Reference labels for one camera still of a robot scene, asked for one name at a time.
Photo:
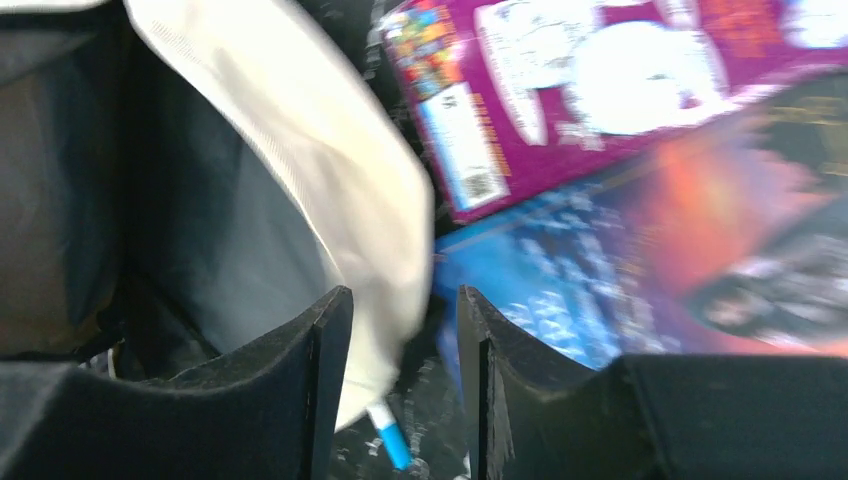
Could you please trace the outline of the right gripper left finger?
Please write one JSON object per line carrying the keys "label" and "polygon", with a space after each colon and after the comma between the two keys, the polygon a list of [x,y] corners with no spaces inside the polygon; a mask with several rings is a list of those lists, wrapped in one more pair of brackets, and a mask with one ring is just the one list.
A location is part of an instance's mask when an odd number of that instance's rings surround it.
{"label": "right gripper left finger", "polygon": [[1,367],[5,479],[323,479],[353,316],[338,286],[295,319],[168,380]]}

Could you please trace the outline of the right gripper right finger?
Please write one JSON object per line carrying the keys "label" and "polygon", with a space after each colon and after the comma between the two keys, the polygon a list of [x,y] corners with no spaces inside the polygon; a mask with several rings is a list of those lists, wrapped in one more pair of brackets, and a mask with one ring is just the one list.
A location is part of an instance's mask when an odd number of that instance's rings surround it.
{"label": "right gripper right finger", "polygon": [[847,362],[626,354],[594,371],[458,294],[475,479],[843,479]]}

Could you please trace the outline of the beige canvas backpack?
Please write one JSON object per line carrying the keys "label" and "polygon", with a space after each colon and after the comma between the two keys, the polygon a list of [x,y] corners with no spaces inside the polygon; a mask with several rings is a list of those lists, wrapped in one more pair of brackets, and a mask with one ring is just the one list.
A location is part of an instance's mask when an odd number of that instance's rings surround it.
{"label": "beige canvas backpack", "polygon": [[221,353],[353,295],[337,429],[421,328],[433,189],[296,1],[1,5],[1,352],[105,331],[120,265]]}

